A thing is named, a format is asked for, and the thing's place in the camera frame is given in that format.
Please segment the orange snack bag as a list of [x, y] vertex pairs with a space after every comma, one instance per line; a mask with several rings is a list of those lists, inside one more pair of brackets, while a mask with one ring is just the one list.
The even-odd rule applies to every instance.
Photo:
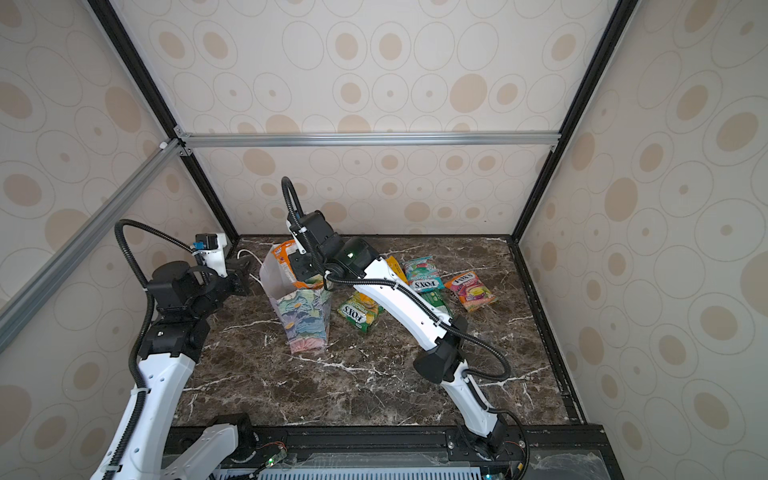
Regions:
[[287, 240], [271, 249], [271, 254], [277, 261], [278, 267], [283, 276], [290, 281], [290, 283], [297, 289], [308, 289], [309, 286], [297, 279], [294, 274], [293, 267], [290, 264], [289, 255], [298, 252], [296, 241], [291, 239]]

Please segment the floral white paper bag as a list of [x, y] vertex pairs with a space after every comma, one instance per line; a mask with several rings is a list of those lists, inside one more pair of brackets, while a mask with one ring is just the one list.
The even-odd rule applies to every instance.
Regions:
[[257, 260], [259, 272], [251, 273], [251, 277], [265, 292], [285, 331], [291, 353], [324, 351], [328, 345], [331, 293], [323, 289], [319, 276], [306, 283], [308, 289], [295, 288], [281, 273], [271, 249], [263, 260], [245, 248], [236, 257], [248, 255]]

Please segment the green Fox's candy bag small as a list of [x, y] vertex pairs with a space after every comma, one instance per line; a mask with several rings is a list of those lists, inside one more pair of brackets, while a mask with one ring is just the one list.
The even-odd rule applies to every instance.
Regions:
[[337, 309], [344, 319], [363, 333], [371, 329], [383, 311], [382, 306], [360, 292], [353, 293]]

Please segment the green snack bag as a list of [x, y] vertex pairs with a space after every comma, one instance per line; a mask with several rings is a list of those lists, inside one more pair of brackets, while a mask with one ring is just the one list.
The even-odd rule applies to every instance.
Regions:
[[439, 290], [433, 290], [429, 292], [422, 292], [420, 296], [428, 302], [432, 307], [439, 310], [440, 312], [444, 313], [445, 315], [450, 316], [451, 311], [448, 307], [448, 305], [443, 300], [443, 297]]

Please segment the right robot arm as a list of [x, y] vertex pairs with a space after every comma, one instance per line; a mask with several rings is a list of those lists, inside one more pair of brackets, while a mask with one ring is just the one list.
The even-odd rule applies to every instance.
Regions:
[[296, 242], [289, 264], [300, 281], [320, 277], [325, 289], [350, 286], [383, 307], [422, 349], [415, 370], [442, 387], [461, 413], [468, 445], [483, 459], [496, 459], [509, 446], [522, 457], [510, 478], [523, 478], [530, 465], [530, 443], [520, 419], [493, 407], [478, 380], [508, 379], [512, 367], [493, 345], [469, 334], [462, 316], [453, 318], [423, 299], [385, 258], [361, 237], [343, 239], [319, 210], [305, 212], [289, 177], [281, 182], [286, 225]]

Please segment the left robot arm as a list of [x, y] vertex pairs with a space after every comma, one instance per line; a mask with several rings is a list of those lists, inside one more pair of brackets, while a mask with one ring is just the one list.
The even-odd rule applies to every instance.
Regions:
[[[128, 245], [127, 227], [172, 243], [195, 261], [168, 262], [146, 276]], [[162, 464], [177, 405], [210, 332], [208, 319], [229, 297], [250, 295], [252, 258], [229, 258], [223, 234], [199, 234], [186, 244], [131, 219], [117, 221], [114, 234], [147, 306], [128, 359], [134, 387], [94, 478], [207, 479], [227, 459], [250, 460], [258, 436], [248, 415], [233, 414], [215, 418], [171, 464]]]

